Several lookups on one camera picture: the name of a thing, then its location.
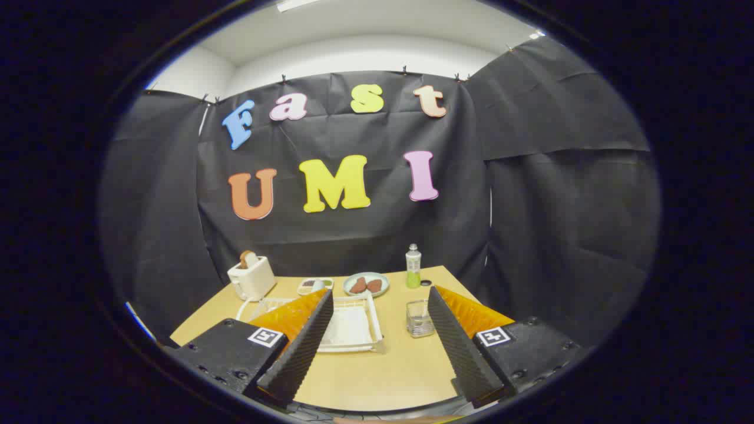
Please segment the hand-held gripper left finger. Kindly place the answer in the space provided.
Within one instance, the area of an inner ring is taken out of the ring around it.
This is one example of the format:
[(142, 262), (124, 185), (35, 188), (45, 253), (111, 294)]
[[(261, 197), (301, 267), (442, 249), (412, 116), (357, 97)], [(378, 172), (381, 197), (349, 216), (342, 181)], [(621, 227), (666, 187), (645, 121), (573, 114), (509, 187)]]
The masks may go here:
[(251, 322), (223, 319), (168, 353), (220, 387), (283, 407), (298, 392), (333, 311), (332, 292), (321, 289)]

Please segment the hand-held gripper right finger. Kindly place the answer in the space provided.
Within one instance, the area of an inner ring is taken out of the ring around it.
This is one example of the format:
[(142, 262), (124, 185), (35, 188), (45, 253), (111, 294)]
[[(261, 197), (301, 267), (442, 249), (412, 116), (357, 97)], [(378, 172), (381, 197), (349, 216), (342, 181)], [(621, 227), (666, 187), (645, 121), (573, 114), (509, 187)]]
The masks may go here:
[(538, 317), (513, 320), (447, 288), (431, 288), (428, 311), (456, 386), (475, 408), (533, 388), (584, 354)]

